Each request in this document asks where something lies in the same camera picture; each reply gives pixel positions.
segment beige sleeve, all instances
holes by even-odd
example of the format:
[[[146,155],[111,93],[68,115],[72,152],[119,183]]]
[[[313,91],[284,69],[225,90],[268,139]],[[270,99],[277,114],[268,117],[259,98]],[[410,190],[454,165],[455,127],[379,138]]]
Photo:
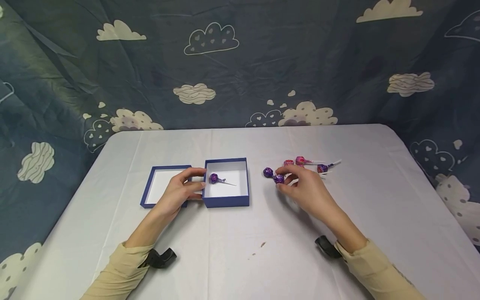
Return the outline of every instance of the beige sleeve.
[[[125,248],[120,244],[110,256],[105,269],[80,300],[125,300],[147,273],[148,266],[139,268],[152,246]]]
[[[350,272],[375,299],[425,299],[371,240],[353,254],[348,253],[338,242],[335,243],[335,248],[342,254]]]

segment table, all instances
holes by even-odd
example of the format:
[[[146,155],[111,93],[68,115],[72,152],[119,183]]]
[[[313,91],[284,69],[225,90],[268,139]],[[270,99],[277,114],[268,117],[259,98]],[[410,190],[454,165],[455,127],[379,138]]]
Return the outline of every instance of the table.
[[[428,299],[480,294],[478,252],[402,141],[369,124],[117,133],[12,299],[78,299],[146,215],[140,199],[152,166],[231,157],[247,157],[250,206],[190,203],[155,247],[171,247],[178,260],[150,270],[130,299],[368,298],[342,260],[315,247],[321,234],[334,241],[331,232],[262,177],[298,155],[343,160],[325,180],[329,191]]]

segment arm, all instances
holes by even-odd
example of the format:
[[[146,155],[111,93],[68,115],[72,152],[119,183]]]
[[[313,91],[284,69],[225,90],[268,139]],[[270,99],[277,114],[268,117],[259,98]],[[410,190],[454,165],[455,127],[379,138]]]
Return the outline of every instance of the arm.
[[[88,288],[81,300],[124,300],[145,276],[148,266],[142,266],[163,229],[177,216],[187,199],[201,199],[194,192],[205,187],[204,182],[185,181],[203,176],[203,168],[188,168],[174,176],[163,196],[150,210],[126,242],[120,244],[110,261]]]
[[[277,184],[277,188],[295,200],[303,210],[325,223],[335,234],[335,247],[347,262],[350,272],[375,299],[425,299],[353,224],[336,204],[317,173],[292,165],[278,168],[276,172],[290,174],[285,184]]]

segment open box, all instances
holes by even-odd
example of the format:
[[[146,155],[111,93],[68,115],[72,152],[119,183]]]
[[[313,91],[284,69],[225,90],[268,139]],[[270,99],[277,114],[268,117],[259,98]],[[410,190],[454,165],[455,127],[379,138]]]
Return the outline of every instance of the open box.
[[[190,167],[191,165],[152,167],[140,205],[144,208],[154,207],[165,192],[170,179]],[[181,207],[187,207],[187,201]]]
[[[247,158],[206,160],[205,169],[207,169],[204,176],[206,186],[202,192],[202,198],[206,207],[250,205]],[[208,179],[212,173],[235,186],[221,182],[211,184]]]

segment forearm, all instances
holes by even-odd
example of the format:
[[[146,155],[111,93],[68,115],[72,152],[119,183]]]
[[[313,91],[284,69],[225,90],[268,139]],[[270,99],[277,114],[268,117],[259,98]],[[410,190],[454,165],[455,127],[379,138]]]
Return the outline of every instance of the forearm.
[[[81,300],[125,300],[145,276],[148,266],[139,268],[153,245],[125,248],[120,244]]]
[[[151,210],[125,242],[125,247],[134,248],[155,244],[168,223],[169,220]]]
[[[367,238],[338,206],[332,209],[329,218],[325,220],[325,225],[349,253],[360,250],[367,245]]]
[[[424,299],[340,208],[332,210],[325,224],[337,237],[335,247],[347,262],[350,272],[375,299]]]

